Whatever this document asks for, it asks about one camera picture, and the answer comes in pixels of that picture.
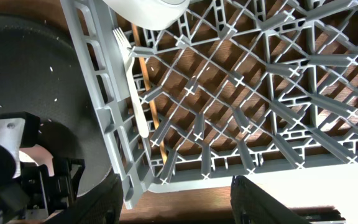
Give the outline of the white plastic fork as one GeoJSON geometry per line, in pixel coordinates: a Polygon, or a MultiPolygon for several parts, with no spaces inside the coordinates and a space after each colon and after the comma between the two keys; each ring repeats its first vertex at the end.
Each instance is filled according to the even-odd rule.
{"type": "Polygon", "coordinates": [[[147,125],[147,120],[145,118],[145,114],[140,103],[139,95],[133,78],[132,69],[135,59],[130,56],[130,42],[128,41],[127,37],[125,36],[125,33],[122,31],[121,28],[114,29],[113,34],[119,46],[119,50],[121,51],[124,70],[126,72],[127,84],[129,87],[130,98],[132,101],[134,116],[139,134],[143,138],[148,138],[149,127],[147,125]]]}

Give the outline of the grey-white plate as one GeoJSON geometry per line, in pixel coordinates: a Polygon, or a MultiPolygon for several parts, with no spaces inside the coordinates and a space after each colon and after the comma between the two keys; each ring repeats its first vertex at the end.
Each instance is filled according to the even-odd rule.
{"type": "Polygon", "coordinates": [[[125,20],[148,30],[164,30],[186,11],[190,0],[104,0],[125,20]]]}

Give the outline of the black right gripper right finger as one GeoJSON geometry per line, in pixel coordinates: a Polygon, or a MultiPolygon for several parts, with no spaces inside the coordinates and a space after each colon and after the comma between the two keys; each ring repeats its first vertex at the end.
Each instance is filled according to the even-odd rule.
{"type": "Polygon", "coordinates": [[[310,224],[244,175],[232,177],[231,208],[235,223],[310,224]]]}

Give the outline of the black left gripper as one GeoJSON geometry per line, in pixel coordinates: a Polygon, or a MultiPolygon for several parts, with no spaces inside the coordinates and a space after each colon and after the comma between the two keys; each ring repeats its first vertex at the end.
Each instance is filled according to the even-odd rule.
{"type": "Polygon", "coordinates": [[[21,211],[21,218],[43,220],[75,203],[80,179],[85,171],[85,161],[56,157],[52,159],[52,169],[53,176],[46,165],[21,163],[18,181],[29,197],[27,205],[21,211]]]}

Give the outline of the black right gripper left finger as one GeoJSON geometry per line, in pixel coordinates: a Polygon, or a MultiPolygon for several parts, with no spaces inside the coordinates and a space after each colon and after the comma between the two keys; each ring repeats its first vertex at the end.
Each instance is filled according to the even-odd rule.
{"type": "Polygon", "coordinates": [[[121,178],[109,174],[100,184],[81,196],[73,206],[44,223],[119,223],[123,205],[121,178]]]}

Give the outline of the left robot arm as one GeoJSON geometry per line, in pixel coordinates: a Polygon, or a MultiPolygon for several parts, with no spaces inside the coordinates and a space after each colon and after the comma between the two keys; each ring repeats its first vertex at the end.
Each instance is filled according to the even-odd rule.
{"type": "Polygon", "coordinates": [[[14,159],[0,146],[0,223],[43,220],[66,210],[77,198],[83,159],[54,157],[52,164],[20,162],[14,177],[14,159]]]}

